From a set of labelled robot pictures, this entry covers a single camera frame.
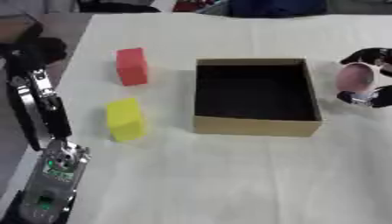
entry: blue object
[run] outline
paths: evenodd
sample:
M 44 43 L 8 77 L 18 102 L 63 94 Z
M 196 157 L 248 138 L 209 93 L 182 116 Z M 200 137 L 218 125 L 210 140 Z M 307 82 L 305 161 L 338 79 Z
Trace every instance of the blue object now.
M 326 0 L 230 0 L 230 16 L 288 18 L 326 12 Z

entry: yellow cube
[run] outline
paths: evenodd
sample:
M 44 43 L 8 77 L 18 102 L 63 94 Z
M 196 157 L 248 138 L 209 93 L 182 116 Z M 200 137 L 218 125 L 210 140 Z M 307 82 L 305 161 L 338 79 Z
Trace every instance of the yellow cube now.
M 144 118 L 135 98 L 107 105 L 107 125 L 116 141 L 133 140 L 144 135 Z

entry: table surface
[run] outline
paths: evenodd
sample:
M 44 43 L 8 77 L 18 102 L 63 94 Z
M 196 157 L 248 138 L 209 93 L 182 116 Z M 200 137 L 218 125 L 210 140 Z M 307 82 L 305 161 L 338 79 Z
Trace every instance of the table surface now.
M 334 76 L 348 54 L 392 47 L 391 23 L 389 16 L 94 16 L 58 87 L 72 141 L 93 153 L 69 223 L 390 223 L 392 108 L 337 101 Z M 145 50 L 148 85 L 123 87 L 116 76 L 116 50 L 132 47 Z M 192 133 L 196 59 L 303 57 L 324 117 L 312 137 Z M 116 143 L 105 105 L 126 97 L 139 100 L 149 131 Z M 24 154 L 0 211 L 36 158 Z

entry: red cube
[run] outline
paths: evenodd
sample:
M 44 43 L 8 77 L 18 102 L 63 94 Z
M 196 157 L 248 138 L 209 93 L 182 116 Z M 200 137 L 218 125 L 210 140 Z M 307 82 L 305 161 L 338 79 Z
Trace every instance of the red cube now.
M 147 83 L 147 63 L 140 47 L 117 51 L 116 68 L 124 86 Z

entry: floor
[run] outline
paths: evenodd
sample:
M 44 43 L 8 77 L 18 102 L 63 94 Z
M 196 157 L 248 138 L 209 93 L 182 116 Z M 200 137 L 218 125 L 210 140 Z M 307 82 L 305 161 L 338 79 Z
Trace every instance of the floor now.
M 384 0 L 327 0 L 329 13 L 391 15 L 392 3 Z

